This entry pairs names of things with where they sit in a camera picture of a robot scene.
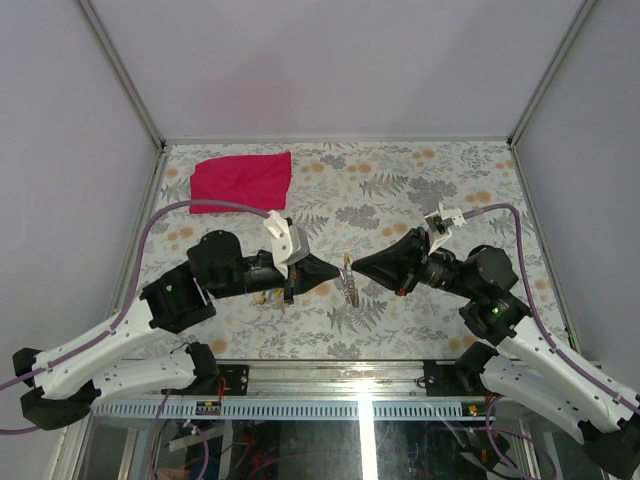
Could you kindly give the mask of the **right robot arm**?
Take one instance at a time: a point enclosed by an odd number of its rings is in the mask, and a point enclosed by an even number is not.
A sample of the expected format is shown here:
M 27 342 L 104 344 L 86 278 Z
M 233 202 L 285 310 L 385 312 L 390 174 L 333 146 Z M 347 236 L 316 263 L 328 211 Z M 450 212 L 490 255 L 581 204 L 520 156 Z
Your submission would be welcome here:
M 459 313 L 478 337 L 458 360 L 467 394 L 486 388 L 560 427 L 600 469 L 630 479 L 639 467 L 639 394 L 617 382 L 539 325 L 532 307 L 512 294 L 507 254 L 475 248 L 465 260 L 413 229 L 394 245 L 355 261 L 354 271 L 398 296 L 419 284 L 467 299 Z

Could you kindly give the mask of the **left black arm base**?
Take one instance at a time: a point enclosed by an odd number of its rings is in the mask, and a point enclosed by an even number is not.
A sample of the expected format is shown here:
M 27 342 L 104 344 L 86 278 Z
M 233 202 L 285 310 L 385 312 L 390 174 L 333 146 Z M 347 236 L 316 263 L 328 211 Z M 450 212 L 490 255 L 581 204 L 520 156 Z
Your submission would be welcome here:
M 246 396 L 249 386 L 250 367 L 246 364 L 222 364 L 219 366 L 219 381 L 223 396 Z

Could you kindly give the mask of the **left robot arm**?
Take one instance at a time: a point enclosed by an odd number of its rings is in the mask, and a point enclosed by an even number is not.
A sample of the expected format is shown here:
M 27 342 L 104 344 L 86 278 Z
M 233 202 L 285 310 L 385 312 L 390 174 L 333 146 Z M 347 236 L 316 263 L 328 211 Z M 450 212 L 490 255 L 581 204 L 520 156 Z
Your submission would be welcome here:
M 213 231 L 188 250 L 185 262 L 145 286 L 113 318 L 58 348 L 16 352 L 14 371 L 29 388 L 20 398 L 23 417 L 50 431 L 110 401 L 148 392 L 211 394 L 220 374 L 205 343 L 191 342 L 155 359 L 129 356 L 212 318 L 217 299 L 281 290 L 291 303 L 338 275 L 337 267 L 312 254 L 279 271 L 272 253 L 245 257 L 233 233 Z

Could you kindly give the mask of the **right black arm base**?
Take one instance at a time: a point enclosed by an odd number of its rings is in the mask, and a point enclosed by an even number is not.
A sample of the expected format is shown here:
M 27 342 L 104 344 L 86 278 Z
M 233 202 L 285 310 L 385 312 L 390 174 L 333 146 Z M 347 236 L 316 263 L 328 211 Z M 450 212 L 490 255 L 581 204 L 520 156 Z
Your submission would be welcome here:
M 469 396 L 473 389 L 463 371 L 452 362 L 422 361 L 422 375 L 415 385 L 429 397 Z

